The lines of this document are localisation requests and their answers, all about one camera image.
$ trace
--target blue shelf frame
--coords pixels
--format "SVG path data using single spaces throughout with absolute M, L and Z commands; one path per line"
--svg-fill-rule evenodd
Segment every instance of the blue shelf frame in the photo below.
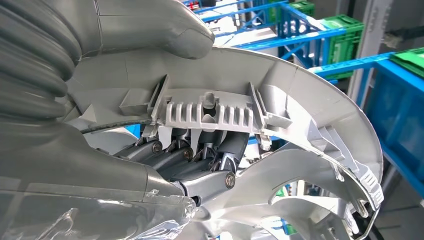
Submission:
M 209 7 L 194 12 L 196 14 L 203 14 L 208 11 L 216 11 L 222 7 L 247 2 L 251 2 L 251 0 L 240 0 L 234 3 Z M 218 14 L 203 18 L 202 16 L 200 17 L 201 20 L 208 23 L 224 17 L 235 18 L 235 16 L 239 14 L 252 13 L 253 17 L 249 21 L 242 21 L 239 19 L 239 21 L 243 23 L 239 30 L 234 32 L 218 33 L 216 34 L 216 37 L 218 38 L 228 35 L 233 35 L 234 37 L 236 34 L 247 31 L 275 27 L 277 37 L 247 42 L 244 44 L 234 45 L 232 47 L 254 51 L 279 48 L 281 49 L 281 51 L 279 51 L 280 58 L 287 60 L 290 56 L 295 56 L 305 68 L 326 65 L 329 57 L 330 38 L 346 33 L 346 29 L 344 28 L 327 28 L 313 17 L 310 17 L 288 5 L 288 1 L 286 0 L 272 3 L 267 3 L 266 0 L 256 2 L 259 2 L 260 4 L 225 14 Z M 275 9 L 275 12 L 279 13 L 280 17 L 275 17 L 276 22 L 268 21 L 267 13 L 271 9 Z
M 424 79 L 390 61 L 389 58 L 392 54 L 393 52 L 388 52 L 336 64 L 313 67 L 309 71 L 325 77 L 327 75 L 363 69 L 359 94 L 356 99 L 356 103 L 360 106 L 365 89 L 369 87 L 366 85 L 366 81 L 370 69 L 377 70 L 376 83 L 365 105 L 364 112 L 376 129 L 385 158 L 399 171 L 421 197 L 424 198 L 424 176 L 422 172 L 424 159 L 409 152 L 400 143 L 401 132 L 407 124 L 406 119 L 410 118 L 408 115 L 411 114 L 410 110 L 413 109 L 412 104 L 416 99 L 424 101 Z M 402 95 L 390 96 L 393 101 L 398 103 L 395 110 L 391 109 L 392 112 L 387 113 L 392 116 L 392 124 L 386 124 L 387 116 L 375 112 L 380 107 L 379 104 L 387 101 L 386 99 L 380 99 L 382 93 L 387 91 L 387 89 L 401 89 L 400 91 L 402 92 Z M 420 118 L 418 121 L 423 123 L 424 119 Z M 421 130 L 424 129 L 422 125 L 411 125 L 409 126 L 410 130 L 413 130 L 413 127 L 421 128 Z M 419 147 L 422 143 L 414 142 L 414 145 L 415 147 Z M 419 166 L 416 168 L 411 167 L 411 162 Z

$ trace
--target metal bolt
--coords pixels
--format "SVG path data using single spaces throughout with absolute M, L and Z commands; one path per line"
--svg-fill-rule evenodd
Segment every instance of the metal bolt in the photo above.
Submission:
M 192 159 L 192 157 L 193 157 L 193 149 L 191 147 L 184 150 L 184 158 Z
M 159 153 L 160 151 L 162 151 L 162 143 L 160 141 L 153 143 L 153 146 L 151 146 L 151 150 L 155 154 Z
M 232 173 L 232 172 L 227 173 L 227 175 L 225 176 L 225 186 L 226 186 L 226 188 L 232 189 L 235 184 L 236 184 L 236 176 L 234 175 L 234 173 Z

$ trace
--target plastic wrap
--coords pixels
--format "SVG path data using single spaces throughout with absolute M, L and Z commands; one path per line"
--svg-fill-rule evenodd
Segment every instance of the plastic wrap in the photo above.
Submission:
M 117 191 L 123 199 L 128 192 L 135 194 L 101 190 Z M 116 195 L 115 192 L 110 194 L 114 196 L 111 199 L 99 199 L 0 190 L 0 239 L 172 240 L 196 210 L 191 198 L 160 196 L 157 190 L 136 192 L 142 196 L 140 201 L 117 200 Z

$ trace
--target green plastic crate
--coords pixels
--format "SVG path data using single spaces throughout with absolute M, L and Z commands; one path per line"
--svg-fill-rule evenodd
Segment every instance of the green plastic crate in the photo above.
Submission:
M 276 3 L 281 2 L 281 0 L 268 0 L 268 3 Z M 268 23 L 277 23 L 280 21 L 280 11 L 276 11 L 275 7 L 271 7 L 268 9 Z
M 308 1 L 297 1 L 289 4 L 292 8 L 298 10 L 299 12 L 306 14 L 310 17 L 313 17 L 315 14 L 315 4 Z
M 320 22 L 331 29 L 346 29 L 345 34 L 330 38 L 330 49 L 328 51 L 327 64 L 335 64 L 354 59 L 361 43 L 364 24 L 344 14 L 327 17 L 322 19 Z M 352 74 L 353 71 L 350 71 L 349 73 L 343 72 L 327 76 L 326 78 L 341 79 L 350 77 Z
M 424 47 L 393 54 L 390 60 L 424 79 Z
M 268 3 L 281 2 L 282 0 L 268 0 Z M 301 13 L 308 16 L 313 16 L 315 13 L 315 4 L 308 1 L 298 1 L 289 4 L 292 8 L 299 10 Z M 280 20 L 280 11 L 276 12 L 276 8 L 268 9 L 268 22 L 277 23 Z

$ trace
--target silver plastic part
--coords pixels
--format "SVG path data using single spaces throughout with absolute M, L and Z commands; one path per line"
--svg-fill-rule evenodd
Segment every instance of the silver plastic part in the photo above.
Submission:
M 90 147 L 102 149 L 110 155 L 115 155 L 138 140 L 136 136 L 124 127 L 100 132 L 89 132 L 84 134 L 84 138 Z
M 256 134 L 256 140 L 259 144 L 259 147 L 264 151 L 269 151 L 271 149 L 271 138 L 270 136 L 262 135 L 262 134 Z
M 149 136 L 163 127 L 190 128 L 192 132 L 227 130 L 277 136 L 293 144 L 294 149 L 281 149 L 246 169 L 237 177 L 234 188 L 218 195 L 213 202 L 202 202 L 201 209 L 211 218 L 197 220 L 196 225 L 209 235 L 225 230 L 234 234 L 238 229 L 239 222 L 222 217 L 226 208 L 270 204 L 277 187 L 295 180 L 305 180 L 328 190 L 353 204 L 364 218 L 369 215 L 364 203 L 369 202 L 373 210 L 379 208 L 383 200 L 378 184 L 383 160 L 377 136 L 364 113 L 349 98 L 313 73 L 268 55 L 219 47 L 196 61 L 159 49 L 117 53 L 96 60 L 81 63 L 84 68 L 77 68 L 68 83 L 69 92 L 81 112 L 96 102 L 97 107 L 105 110 L 103 113 L 106 110 L 114 113 L 108 115 L 113 115 L 112 118 L 101 115 L 98 118 L 114 123 L 93 122 L 87 131 L 125 123 L 131 117 L 150 123 L 146 133 Z M 110 66 L 111 61 L 121 64 Z M 93 68 L 106 72 L 102 88 L 96 87 L 99 79 L 85 80 L 87 71 Z M 108 77 L 112 73 L 122 74 Z M 136 85 L 117 79 L 138 83 L 140 76 L 143 85 L 139 87 L 160 106 L 153 107 L 157 109 L 153 115 L 141 112 L 123 116 L 115 110 L 128 92 L 121 89 Z M 80 79 L 84 79 L 83 86 L 76 84 L 77 80 L 82 82 Z M 101 104 L 106 100 L 116 105 Z M 210 113 L 211 106 L 215 106 L 215 114 Z M 287 173 L 282 172 L 282 166 L 288 169 Z M 217 223 L 224 226 L 211 230 L 210 225 Z M 245 227 L 252 226 L 240 225 L 241 229 Z
M 232 153 L 224 153 L 221 159 L 221 163 L 219 164 L 219 170 L 230 170 L 236 172 L 237 164 L 234 159 L 234 154 Z

